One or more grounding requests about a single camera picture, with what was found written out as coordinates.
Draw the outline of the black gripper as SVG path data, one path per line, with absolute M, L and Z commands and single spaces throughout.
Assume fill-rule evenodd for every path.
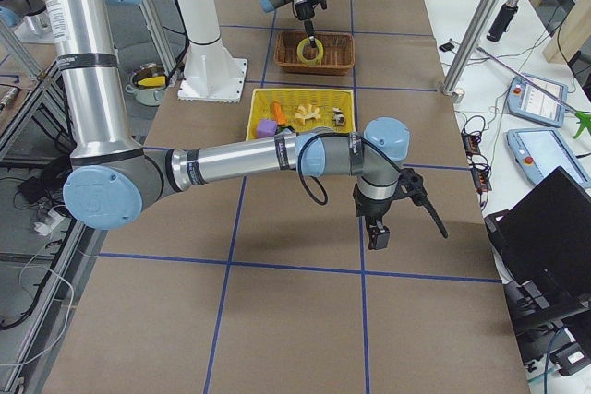
M 308 36 L 310 46 L 317 50 L 318 55 L 323 54 L 323 46 L 315 34 L 312 19 L 315 17 L 317 0 L 305 0 L 295 4 L 295 15 L 300 21 L 304 21 L 305 32 Z
M 390 230 L 383 224 L 383 217 L 390 210 L 396 188 L 397 184 L 389 186 L 355 184 L 354 186 L 356 216 L 365 218 L 369 250 L 382 250 L 388 247 Z

